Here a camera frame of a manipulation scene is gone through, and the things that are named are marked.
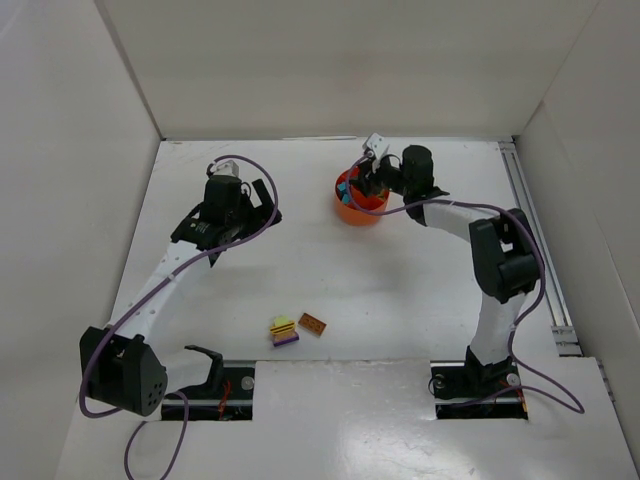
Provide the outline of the striped lego figure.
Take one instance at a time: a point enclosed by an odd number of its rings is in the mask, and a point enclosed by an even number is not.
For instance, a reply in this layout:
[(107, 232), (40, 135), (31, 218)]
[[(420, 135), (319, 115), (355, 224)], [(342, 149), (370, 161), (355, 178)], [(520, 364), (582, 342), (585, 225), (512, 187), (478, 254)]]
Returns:
[(288, 345), (299, 340), (295, 322), (287, 316), (278, 316), (269, 328), (272, 344), (275, 348)]

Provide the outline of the brown lego plate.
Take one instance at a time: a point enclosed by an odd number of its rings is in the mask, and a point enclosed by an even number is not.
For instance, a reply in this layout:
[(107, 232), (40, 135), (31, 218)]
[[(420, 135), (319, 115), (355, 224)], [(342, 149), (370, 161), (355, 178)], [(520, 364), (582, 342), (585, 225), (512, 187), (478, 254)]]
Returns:
[(298, 321), (298, 325), (307, 330), (308, 332), (320, 337), (326, 327), (327, 324), (321, 320), (319, 320), (318, 318), (308, 314), (308, 313), (303, 313), (302, 316), (300, 317), (299, 321)]

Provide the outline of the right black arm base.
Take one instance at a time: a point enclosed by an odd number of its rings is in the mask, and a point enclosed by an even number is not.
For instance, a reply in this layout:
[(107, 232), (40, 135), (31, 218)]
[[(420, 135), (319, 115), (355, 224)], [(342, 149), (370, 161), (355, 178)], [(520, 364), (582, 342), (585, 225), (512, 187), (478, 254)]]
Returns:
[(438, 420), (527, 420), (518, 369), (512, 361), (496, 369), (464, 361), (433, 361), (428, 390)]

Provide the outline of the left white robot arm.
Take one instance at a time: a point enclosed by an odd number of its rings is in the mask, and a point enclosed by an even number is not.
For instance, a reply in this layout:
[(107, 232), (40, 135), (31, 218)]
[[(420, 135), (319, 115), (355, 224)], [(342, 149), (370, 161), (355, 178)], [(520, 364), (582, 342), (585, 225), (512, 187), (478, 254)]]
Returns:
[(214, 394), (224, 381), (220, 353), (187, 345), (162, 360), (155, 350), (191, 288), (220, 255), (245, 244), (282, 219), (270, 175), (246, 188), (235, 173), (211, 173), (204, 196), (181, 219), (161, 261), (142, 291), (109, 326), (90, 327), (79, 343), (82, 380), (79, 407), (88, 418), (88, 400), (148, 417), (166, 396)]

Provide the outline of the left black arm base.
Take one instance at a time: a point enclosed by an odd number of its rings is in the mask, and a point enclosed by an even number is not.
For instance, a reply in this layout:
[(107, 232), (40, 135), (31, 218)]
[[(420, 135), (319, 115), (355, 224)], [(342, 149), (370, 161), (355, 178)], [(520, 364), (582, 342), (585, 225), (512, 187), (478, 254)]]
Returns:
[(250, 421), (253, 416), (255, 362), (224, 363), (220, 384), (182, 389), (189, 402), (190, 421)]

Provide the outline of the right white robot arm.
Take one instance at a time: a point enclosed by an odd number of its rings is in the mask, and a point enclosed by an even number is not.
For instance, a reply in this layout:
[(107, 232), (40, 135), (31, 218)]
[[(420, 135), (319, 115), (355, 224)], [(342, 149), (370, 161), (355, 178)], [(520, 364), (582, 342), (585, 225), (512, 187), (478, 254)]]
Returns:
[(447, 232), (471, 249), (474, 278), (482, 292), (475, 334), (463, 364), (431, 368), (434, 395), (443, 400), (483, 398), (515, 374), (513, 335), (526, 297), (543, 275), (526, 215), (519, 209), (452, 200), (439, 188), (431, 151), (406, 147), (398, 161), (368, 141), (347, 173), (346, 190), (365, 197), (392, 192), (416, 223)]

